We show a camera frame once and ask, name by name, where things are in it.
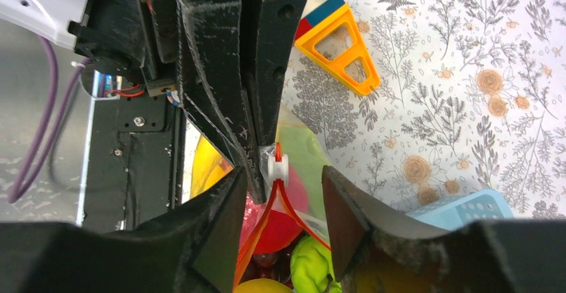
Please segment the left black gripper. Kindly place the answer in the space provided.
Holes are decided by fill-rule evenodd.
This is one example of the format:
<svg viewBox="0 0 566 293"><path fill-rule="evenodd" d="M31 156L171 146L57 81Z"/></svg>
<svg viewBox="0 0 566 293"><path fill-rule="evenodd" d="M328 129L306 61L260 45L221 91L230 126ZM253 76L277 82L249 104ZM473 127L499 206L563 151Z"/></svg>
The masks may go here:
<svg viewBox="0 0 566 293"><path fill-rule="evenodd" d="M75 51L103 73L159 91L185 39L196 70L186 99L209 142L247 175L257 204L267 200L244 80L285 57L306 0L88 0L69 24Z"/></svg>

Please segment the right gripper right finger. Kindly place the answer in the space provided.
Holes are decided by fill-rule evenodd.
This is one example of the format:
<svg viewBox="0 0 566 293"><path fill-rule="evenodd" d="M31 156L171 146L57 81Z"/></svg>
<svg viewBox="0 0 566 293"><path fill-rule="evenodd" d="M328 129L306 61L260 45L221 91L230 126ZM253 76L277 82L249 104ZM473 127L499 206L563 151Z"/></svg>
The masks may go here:
<svg viewBox="0 0 566 293"><path fill-rule="evenodd" d="M446 231L358 189L331 166L322 190L344 292L564 292L564 220L483 220Z"/></svg>

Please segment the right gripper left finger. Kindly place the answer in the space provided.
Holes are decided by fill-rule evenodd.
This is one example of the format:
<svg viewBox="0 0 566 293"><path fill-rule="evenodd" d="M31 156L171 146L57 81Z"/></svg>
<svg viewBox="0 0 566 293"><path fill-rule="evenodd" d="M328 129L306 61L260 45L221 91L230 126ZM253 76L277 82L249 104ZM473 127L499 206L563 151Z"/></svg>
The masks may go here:
<svg viewBox="0 0 566 293"><path fill-rule="evenodd" d="M2 292L231 292L247 176L235 168L129 231L63 222L1 225Z"/></svg>

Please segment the green pepper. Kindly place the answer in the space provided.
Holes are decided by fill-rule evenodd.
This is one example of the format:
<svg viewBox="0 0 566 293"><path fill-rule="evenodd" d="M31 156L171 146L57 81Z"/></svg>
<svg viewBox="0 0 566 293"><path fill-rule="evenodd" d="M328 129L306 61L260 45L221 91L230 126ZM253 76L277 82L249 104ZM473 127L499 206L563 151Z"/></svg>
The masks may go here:
<svg viewBox="0 0 566 293"><path fill-rule="evenodd" d="M342 292L334 275L331 251L312 236L303 237L293 249L290 272L296 292Z"/></svg>

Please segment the red apple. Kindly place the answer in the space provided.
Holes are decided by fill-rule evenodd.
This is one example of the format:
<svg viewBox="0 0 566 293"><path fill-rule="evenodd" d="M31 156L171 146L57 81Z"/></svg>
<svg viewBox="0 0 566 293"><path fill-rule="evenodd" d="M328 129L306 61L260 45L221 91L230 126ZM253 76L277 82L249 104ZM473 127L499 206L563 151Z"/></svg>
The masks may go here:
<svg viewBox="0 0 566 293"><path fill-rule="evenodd" d="M308 212L308 194L299 177L290 175L286 195L293 209L298 212ZM264 229L261 232L256 232L254 229L264 215L265 208L266 204L255 204L250 195L246 196L246 206L240 234L240 253L244 251L245 244L250 238L258 240L255 248L252 250L254 254L267 254L279 251L287 247L302 231L296 220L287 214L282 196L278 194L273 203L272 210L267 215Z"/></svg>

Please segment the yellow mango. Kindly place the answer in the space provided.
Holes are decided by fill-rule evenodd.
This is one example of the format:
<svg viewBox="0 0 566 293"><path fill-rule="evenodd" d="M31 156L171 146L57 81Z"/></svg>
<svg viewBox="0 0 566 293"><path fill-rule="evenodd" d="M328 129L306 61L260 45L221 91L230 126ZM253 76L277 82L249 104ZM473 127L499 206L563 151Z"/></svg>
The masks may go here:
<svg viewBox="0 0 566 293"><path fill-rule="evenodd" d="M294 291L278 281L258 278L239 284L234 288L233 293L294 293Z"/></svg>

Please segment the dark purple grapes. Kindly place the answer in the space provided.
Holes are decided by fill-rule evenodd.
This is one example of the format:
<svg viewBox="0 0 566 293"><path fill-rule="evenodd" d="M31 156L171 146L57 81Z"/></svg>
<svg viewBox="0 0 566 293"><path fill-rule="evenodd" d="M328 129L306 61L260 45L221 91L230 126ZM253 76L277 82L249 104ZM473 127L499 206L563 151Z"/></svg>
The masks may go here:
<svg viewBox="0 0 566 293"><path fill-rule="evenodd" d="M290 257L288 250L254 254L252 261L256 266L256 276L287 283L291 279Z"/></svg>

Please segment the yellow banana bunch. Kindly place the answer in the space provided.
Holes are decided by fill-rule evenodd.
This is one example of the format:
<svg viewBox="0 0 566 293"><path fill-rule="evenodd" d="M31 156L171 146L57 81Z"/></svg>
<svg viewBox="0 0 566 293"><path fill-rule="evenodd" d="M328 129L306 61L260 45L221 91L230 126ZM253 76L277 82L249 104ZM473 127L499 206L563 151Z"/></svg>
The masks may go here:
<svg viewBox="0 0 566 293"><path fill-rule="evenodd" d="M210 189L232 171L233 166L201 135L196 144L191 169L189 199Z"/></svg>

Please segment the clear zip top bag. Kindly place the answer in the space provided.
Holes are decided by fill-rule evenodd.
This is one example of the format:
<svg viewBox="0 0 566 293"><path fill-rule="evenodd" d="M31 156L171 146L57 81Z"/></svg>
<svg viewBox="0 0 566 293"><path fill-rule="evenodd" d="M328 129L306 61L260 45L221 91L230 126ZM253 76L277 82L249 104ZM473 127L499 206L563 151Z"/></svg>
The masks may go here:
<svg viewBox="0 0 566 293"><path fill-rule="evenodd" d="M268 199L265 203L264 215L254 230L261 232L264 229L267 215L272 210L276 196L280 194L287 214L302 228L299 235L282 250L288 250L292 255L297 243L305 236L316 238L330 250L321 182L322 168L327 166L329 161L316 135L288 108L282 107L278 118L276 141L261 148L260 161ZM291 174L299 177L306 188L309 203L306 213L293 209L287 198L286 188ZM256 238L250 238L242 253L238 249L234 288L243 282L259 278L256 276L256 266L252 261L254 255L252 250L257 241ZM291 279L285 285L296 292Z"/></svg>

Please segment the light blue plastic basket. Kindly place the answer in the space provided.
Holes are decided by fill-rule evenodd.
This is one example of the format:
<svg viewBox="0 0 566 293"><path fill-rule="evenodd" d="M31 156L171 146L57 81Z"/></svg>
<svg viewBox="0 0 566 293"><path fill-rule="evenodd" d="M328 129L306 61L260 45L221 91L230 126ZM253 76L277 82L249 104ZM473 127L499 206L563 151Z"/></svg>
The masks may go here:
<svg viewBox="0 0 566 293"><path fill-rule="evenodd" d="M452 231L476 220L513 219L502 194L484 189L465 196L447 196L407 213L426 224Z"/></svg>

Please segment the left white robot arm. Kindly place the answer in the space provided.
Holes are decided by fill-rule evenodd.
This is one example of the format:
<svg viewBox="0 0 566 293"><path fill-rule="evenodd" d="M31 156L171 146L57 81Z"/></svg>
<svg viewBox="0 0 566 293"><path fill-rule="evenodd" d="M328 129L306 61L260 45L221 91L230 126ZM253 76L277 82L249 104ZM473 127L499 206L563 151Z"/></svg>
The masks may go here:
<svg viewBox="0 0 566 293"><path fill-rule="evenodd" d="M1 18L90 58L101 73L177 90L188 119L267 200L260 148L274 142L307 0L1 0Z"/></svg>

